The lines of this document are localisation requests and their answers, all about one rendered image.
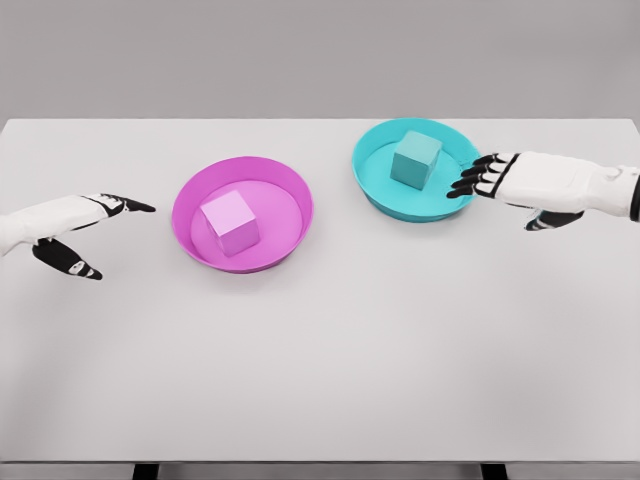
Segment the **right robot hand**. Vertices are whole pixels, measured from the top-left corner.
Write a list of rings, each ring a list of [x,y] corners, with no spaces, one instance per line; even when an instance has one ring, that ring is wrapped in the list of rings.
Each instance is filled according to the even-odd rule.
[[[451,184],[446,197],[478,195],[535,216],[527,231],[556,229],[573,223],[593,207],[596,185],[608,170],[573,157],[536,153],[493,153],[473,161]]]

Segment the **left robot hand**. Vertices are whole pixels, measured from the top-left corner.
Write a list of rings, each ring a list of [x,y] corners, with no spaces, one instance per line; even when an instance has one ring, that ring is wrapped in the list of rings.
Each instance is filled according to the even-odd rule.
[[[29,245],[36,259],[63,274],[100,281],[102,273],[60,242],[58,237],[94,226],[124,212],[155,211],[154,206],[131,198],[96,193],[68,195],[9,214],[16,216],[24,227],[23,241],[19,245]]]

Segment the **cyan block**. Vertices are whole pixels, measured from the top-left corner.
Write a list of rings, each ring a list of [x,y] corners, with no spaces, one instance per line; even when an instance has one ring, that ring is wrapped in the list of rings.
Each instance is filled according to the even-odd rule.
[[[408,131],[394,150],[390,177],[423,190],[435,169],[442,146],[442,142],[435,138]]]

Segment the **cyan plate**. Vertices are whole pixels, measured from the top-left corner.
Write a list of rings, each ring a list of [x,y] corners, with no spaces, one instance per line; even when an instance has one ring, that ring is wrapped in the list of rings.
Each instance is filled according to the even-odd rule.
[[[433,173],[423,190],[390,177],[397,144],[408,131],[442,142]],[[479,157],[474,144],[458,130],[431,119],[399,118],[368,130],[356,143],[352,155],[355,179],[368,200],[381,212],[398,220],[425,223],[447,218],[463,209],[470,196],[446,197],[462,170]]]

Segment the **pink block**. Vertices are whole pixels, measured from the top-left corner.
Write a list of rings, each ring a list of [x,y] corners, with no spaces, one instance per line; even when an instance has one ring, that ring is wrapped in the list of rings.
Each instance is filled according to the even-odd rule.
[[[204,202],[200,211],[227,257],[235,256],[261,240],[257,217],[237,190]]]

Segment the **pink plate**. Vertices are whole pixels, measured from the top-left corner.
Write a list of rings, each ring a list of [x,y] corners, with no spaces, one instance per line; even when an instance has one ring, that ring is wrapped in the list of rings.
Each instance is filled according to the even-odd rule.
[[[313,216],[311,189],[293,168],[240,156],[195,173],[174,201],[171,225],[193,259],[244,274],[269,269],[293,253]]]

